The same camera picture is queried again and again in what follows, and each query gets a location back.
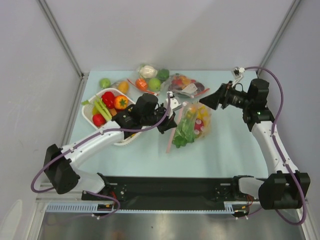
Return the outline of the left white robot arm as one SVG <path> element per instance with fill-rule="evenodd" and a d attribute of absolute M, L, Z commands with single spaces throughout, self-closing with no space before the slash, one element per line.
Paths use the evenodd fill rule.
<path fill-rule="evenodd" d="M 127 140 L 133 134 L 157 128 L 160 133 L 173 129 L 175 110 L 181 102 L 172 92 L 167 93 L 164 103 L 150 93 L 141 95 L 135 104 L 118 112 L 110 121 L 82 140 L 57 147 L 47 148 L 44 173 L 59 194 L 72 190 L 89 191 L 99 200 L 110 195 L 107 179 L 101 173 L 89 173 L 81 165 L 106 147 Z"/>

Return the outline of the green lettuce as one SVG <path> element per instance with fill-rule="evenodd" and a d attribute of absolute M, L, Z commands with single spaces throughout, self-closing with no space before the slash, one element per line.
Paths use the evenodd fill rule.
<path fill-rule="evenodd" d="M 181 119 L 181 121 L 177 125 L 172 139 L 172 144 L 175 145 L 177 149 L 185 147 L 187 144 L 191 144 L 195 141 L 195 122 L 195 118 L 184 117 Z"/>

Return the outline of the clear zip bag pink seal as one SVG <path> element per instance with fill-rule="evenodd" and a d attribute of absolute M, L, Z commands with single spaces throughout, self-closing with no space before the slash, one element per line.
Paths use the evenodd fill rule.
<path fill-rule="evenodd" d="M 183 102 L 178 112 L 177 127 L 173 128 L 166 148 L 168 154 L 174 146 L 177 149 L 204 138 L 211 131 L 211 109 L 200 102 Z"/>

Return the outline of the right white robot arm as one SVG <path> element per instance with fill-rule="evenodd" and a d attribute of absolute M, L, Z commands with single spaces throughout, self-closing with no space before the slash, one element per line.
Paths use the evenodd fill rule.
<path fill-rule="evenodd" d="M 268 177 L 238 176 L 230 188 L 231 196 L 242 201 L 248 195 L 259 200 L 265 210 L 300 209 L 306 205 L 311 179 L 292 162 L 278 134 L 276 119 L 267 106 L 269 82 L 255 78 L 247 91 L 239 91 L 232 81 L 200 99 L 200 103 L 216 110 L 234 106 L 242 110 L 242 118 L 257 141 L 267 165 Z"/>

